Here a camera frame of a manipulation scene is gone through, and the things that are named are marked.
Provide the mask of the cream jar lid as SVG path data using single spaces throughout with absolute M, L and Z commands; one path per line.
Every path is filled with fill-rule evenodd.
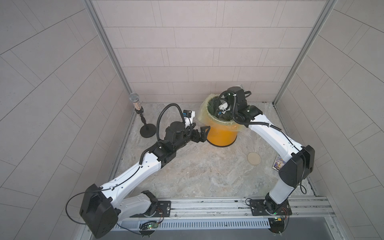
M 249 153 L 247 156 L 247 160 L 253 166 L 257 166 L 261 163 L 260 155 L 255 152 Z

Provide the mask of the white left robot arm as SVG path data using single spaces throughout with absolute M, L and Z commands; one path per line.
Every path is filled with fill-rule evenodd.
M 181 121 L 172 122 L 166 128 L 166 136 L 160 138 L 160 123 L 165 112 L 176 107 Z M 104 237 L 119 221 L 134 215 L 144 214 L 152 216 L 157 210 L 158 199 L 150 191 L 143 191 L 139 195 L 127 199 L 130 193 L 142 181 L 153 173 L 159 171 L 176 157 L 177 150 L 189 142 L 205 142 L 210 127 L 204 126 L 199 130 L 193 122 L 193 111 L 182 111 L 176 103 L 171 103 L 161 111 L 156 125 L 151 127 L 155 132 L 157 142 L 145 149 L 139 161 L 130 169 L 113 180 L 98 187 L 96 184 L 89 186 L 84 192 L 79 215 L 96 239 Z

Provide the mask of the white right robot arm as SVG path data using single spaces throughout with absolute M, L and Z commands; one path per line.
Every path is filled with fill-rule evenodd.
M 222 92 L 218 100 L 225 102 L 220 111 L 229 111 L 235 123 L 243 125 L 261 136 L 282 158 L 284 165 L 279 169 L 279 180 L 266 195 L 264 209 L 270 215 L 277 214 L 289 196 L 302 186 L 302 181 L 312 173 L 315 150 L 310 145 L 303 146 L 288 137 L 282 129 L 272 124 L 263 112 L 254 105 L 248 105 L 250 91 L 241 87 L 231 87 Z

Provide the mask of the green plastic bin liner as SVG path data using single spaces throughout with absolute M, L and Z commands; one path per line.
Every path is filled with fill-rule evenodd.
M 231 111 L 225 113 L 225 117 L 218 118 L 214 115 L 213 99 L 217 99 L 219 95 L 210 94 L 202 103 L 198 111 L 197 118 L 205 126 L 210 126 L 211 130 L 216 128 L 223 131 L 241 132 L 246 129 L 245 126 L 239 125 L 231 117 Z

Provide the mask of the orange trash bin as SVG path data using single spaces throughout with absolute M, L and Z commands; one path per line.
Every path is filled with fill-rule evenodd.
M 216 110 L 215 113 L 218 113 L 218 107 L 215 107 L 215 104 L 214 110 Z M 238 133 L 239 132 L 223 131 L 213 128 L 213 130 L 210 129 L 207 141 L 215 147 L 225 148 L 232 145 L 236 141 Z

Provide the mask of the black stand with glass tube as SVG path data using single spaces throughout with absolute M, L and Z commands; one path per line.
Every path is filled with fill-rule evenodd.
M 137 93 L 131 93 L 130 94 L 130 101 L 134 105 L 134 109 L 136 113 L 140 116 L 141 121 L 143 123 L 143 126 L 140 129 L 140 135 L 143 138 L 150 138 L 156 134 L 156 126 L 153 124 L 148 124 L 145 117 L 144 117 L 144 108 L 142 107 L 140 103 L 140 98 Z

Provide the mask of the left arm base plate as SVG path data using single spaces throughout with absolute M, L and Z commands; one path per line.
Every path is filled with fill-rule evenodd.
M 152 214 L 137 214 L 131 216 L 131 218 L 160 218 L 169 217 L 171 211 L 171 201 L 158 201 L 155 211 Z

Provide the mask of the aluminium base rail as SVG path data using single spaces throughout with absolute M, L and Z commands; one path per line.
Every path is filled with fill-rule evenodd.
M 181 230 L 236 230 L 268 229 L 281 234 L 288 223 L 298 218 L 326 218 L 335 216 L 325 197 L 296 196 L 288 199 L 290 216 L 253 216 L 246 199 L 261 198 L 191 198 L 170 199 L 169 217 L 125 218 L 112 230 L 129 230 L 142 236 L 155 231 Z

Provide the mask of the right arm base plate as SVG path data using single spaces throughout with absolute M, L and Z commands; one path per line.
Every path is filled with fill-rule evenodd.
M 246 204 L 251 208 L 253 216 L 290 216 L 293 214 L 288 199 L 281 204 L 276 204 L 273 200 L 246 199 Z

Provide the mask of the metal frame corner post left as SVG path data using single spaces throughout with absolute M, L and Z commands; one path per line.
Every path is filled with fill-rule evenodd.
M 123 72 L 123 69 L 118 61 L 118 58 L 114 52 L 114 49 L 112 48 L 112 45 L 108 39 L 108 36 L 107 36 L 107 33 L 102 25 L 102 22 L 96 12 L 96 8 L 94 6 L 94 4 L 92 3 L 92 1 L 90 0 L 83 0 L 83 4 L 85 6 L 85 9 L 87 10 L 90 18 L 91 18 L 91 21 L 93 22 L 93 25 L 101 39 L 101 42 L 103 44 L 103 46 L 105 47 L 105 50 L 108 54 L 108 56 L 110 57 L 110 60 L 114 66 L 114 69 L 116 70 L 119 78 L 121 79 L 124 87 L 126 88 L 128 94 L 131 94 L 132 93 L 132 90 L 128 84 L 128 81 L 126 79 L 126 76 Z

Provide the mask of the metal frame corner post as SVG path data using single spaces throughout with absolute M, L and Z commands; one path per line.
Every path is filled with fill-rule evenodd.
M 96 8 L 94 6 L 94 4 L 92 3 L 92 1 L 90 0 L 83 0 L 83 4 L 85 6 L 85 9 L 87 10 L 90 18 L 91 18 L 91 21 L 93 22 L 93 25 L 101 39 L 101 42 L 103 44 L 103 46 L 105 47 L 105 50 L 108 54 L 108 56 L 110 57 L 110 60 L 114 66 L 114 69 L 116 70 L 119 78 L 121 79 L 124 87 L 126 88 L 128 94 L 131 94 L 132 93 L 132 90 L 128 84 L 128 81 L 126 79 L 126 76 L 123 72 L 123 69 L 118 61 L 118 58 L 114 52 L 114 49 L 112 48 L 112 45 L 108 39 L 108 36 L 107 36 L 107 33 L 102 25 L 102 22 L 96 12 Z
M 335 4 L 338 0 L 328 0 L 326 1 L 322 11 L 320 12 L 317 20 L 315 21 L 315 24 L 310 31 L 309 36 L 307 37 L 302 49 L 300 50 L 293 66 L 291 67 L 289 73 L 287 74 L 287 77 L 285 81 L 282 84 L 281 89 L 279 90 L 276 98 L 273 101 L 274 107 L 276 107 L 283 97 L 285 91 L 287 90 L 290 82 L 293 80 L 297 70 L 299 69 L 300 65 L 302 64 L 304 58 L 307 56 L 309 50 L 311 49 L 313 43 L 316 40 L 316 37 L 319 35 L 321 29 L 323 28 L 324 24 L 326 23 L 328 17 L 330 16 L 332 10 L 334 9 Z

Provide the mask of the metal frame corner post right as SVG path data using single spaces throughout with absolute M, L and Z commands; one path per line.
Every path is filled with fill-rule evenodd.
M 324 24 L 326 23 L 328 17 L 330 16 L 332 10 L 334 9 L 335 4 L 338 0 L 328 0 L 326 1 L 322 11 L 320 12 L 317 20 L 315 21 L 315 24 L 310 31 L 309 36 L 307 37 L 302 49 L 300 50 L 293 66 L 291 67 L 289 73 L 287 74 L 287 77 L 285 81 L 282 84 L 281 89 L 279 90 L 276 98 L 273 101 L 274 107 L 276 107 L 283 97 L 285 91 L 287 90 L 290 82 L 293 80 L 297 70 L 299 69 L 300 65 L 302 64 L 304 58 L 307 56 L 309 50 L 311 49 L 313 43 L 316 40 L 316 37 L 319 35 L 321 29 L 323 28 Z

